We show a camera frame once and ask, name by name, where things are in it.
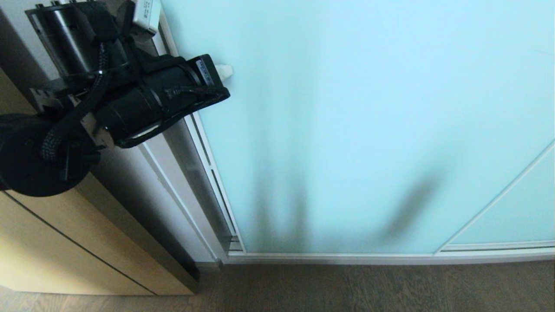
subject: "braided black cable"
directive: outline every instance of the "braided black cable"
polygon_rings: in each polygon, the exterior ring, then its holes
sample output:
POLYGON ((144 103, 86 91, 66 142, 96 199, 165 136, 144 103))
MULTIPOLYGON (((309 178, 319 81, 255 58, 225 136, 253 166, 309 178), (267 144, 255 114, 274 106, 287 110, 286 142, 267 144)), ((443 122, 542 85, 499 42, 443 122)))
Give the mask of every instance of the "braided black cable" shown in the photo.
POLYGON ((110 62, 108 44, 107 42, 102 42, 99 46, 99 72, 87 97, 54 125, 44 138, 41 146, 41 157, 44 160, 48 162, 56 162, 58 160, 58 148, 62 140, 75 126, 79 125, 81 119, 83 119, 83 117, 100 102, 102 96, 104 96, 104 92, 110 81, 109 73, 106 71, 110 62))

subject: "gray floor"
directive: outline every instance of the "gray floor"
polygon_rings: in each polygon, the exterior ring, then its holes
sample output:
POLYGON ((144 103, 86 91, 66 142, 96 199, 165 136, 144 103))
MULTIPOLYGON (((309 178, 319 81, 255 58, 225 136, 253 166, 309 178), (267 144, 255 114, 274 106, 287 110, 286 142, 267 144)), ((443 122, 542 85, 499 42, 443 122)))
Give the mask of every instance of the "gray floor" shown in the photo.
POLYGON ((554 262, 446 266, 234 265, 196 296, 16 293, 0 311, 554 311, 554 262))

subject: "white wall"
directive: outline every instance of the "white wall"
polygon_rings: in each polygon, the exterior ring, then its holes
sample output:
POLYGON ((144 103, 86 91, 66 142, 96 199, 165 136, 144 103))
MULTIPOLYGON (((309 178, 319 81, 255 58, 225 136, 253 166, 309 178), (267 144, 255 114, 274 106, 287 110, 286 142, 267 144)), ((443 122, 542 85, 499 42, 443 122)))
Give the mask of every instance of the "white wall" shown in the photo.
MULTIPOLYGON (((3 22, 0 31, 15 31, 17 36, 12 38, 21 40, 24 45, 22 48, 27 48, 34 58, 34 60, 22 59, 13 52, 0 54, 2 64, 18 63, 10 71, 7 68, 4 70, 20 89, 29 87, 26 85, 26 81, 29 80, 26 79, 27 77, 35 80, 37 77, 42 80, 57 77, 56 68, 24 13, 26 9, 34 8, 36 3, 39 1, 0 2, 3 22), (38 67, 23 64, 34 61, 38 67)), ((194 226, 158 180, 158 176, 139 148, 126 150, 115 148, 103 151, 102 163, 93 170, 93 173, 178 261, 183 263, 187 259, 183 250, 186 250, 195 262, 214 261, 194 226)), ((196 203, 196 198, 190 197, 187 201, 196 203)))

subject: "frosted glass panel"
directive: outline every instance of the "frosted glass panel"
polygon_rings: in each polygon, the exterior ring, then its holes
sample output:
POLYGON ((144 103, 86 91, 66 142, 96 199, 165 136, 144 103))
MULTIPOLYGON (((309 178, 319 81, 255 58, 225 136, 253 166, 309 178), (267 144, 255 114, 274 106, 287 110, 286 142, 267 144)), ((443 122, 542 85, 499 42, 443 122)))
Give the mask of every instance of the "frosted glass panel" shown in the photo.
POLYGON ((551 2, 163 6, 248 252, 434 252, 553 140, 551 2))
POLYGON ((553 149, 454 244, 555 239, 553 149))

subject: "wooden floor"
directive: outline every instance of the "wooden floor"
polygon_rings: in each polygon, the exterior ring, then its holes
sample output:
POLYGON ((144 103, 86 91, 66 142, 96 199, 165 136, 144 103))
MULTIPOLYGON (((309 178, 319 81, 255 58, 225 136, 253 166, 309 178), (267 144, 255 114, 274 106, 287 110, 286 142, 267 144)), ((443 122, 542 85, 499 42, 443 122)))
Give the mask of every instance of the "wooden floor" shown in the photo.
POLYGON ((17 293, 0 311, 549 311, 554 262, 449 266, 230 265, 196 296, 17 293))

